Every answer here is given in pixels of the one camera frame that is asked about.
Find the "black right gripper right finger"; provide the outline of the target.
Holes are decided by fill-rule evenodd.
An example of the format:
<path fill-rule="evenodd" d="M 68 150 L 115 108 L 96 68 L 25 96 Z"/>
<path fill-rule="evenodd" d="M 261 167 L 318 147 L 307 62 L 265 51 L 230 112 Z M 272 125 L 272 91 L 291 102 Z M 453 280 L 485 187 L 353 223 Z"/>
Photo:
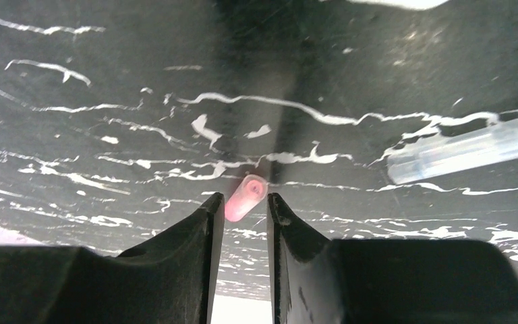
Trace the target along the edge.
<path fill-rule="evenodd" d="M 518 276 L 478 240 L 328 239 L 268 195 L 274 323 L 518 323 Z"/>

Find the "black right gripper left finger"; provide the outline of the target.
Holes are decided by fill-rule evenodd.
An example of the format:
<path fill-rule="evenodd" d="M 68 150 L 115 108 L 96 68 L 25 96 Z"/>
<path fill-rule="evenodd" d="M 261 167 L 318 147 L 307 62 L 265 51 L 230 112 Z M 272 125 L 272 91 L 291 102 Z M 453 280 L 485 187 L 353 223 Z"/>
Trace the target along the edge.
<path fill-rule="evenodd" d="M 215 193 L 117 256 L 0 246 L 0 323 L 209 323 L 224 229 Z"/>

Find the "pink translucent pen cap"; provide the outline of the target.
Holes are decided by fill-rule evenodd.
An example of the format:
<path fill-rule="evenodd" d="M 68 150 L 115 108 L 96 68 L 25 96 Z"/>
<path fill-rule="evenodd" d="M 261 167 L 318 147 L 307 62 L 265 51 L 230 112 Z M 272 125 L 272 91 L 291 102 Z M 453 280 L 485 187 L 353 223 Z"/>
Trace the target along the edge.
<path fill-rule="evenodd" d="M 230 222 L 242 220 L 255 206 L 265 199 L 267 181 L 259 175 L 247 175 L 225 203 L 225 218 Z"/>

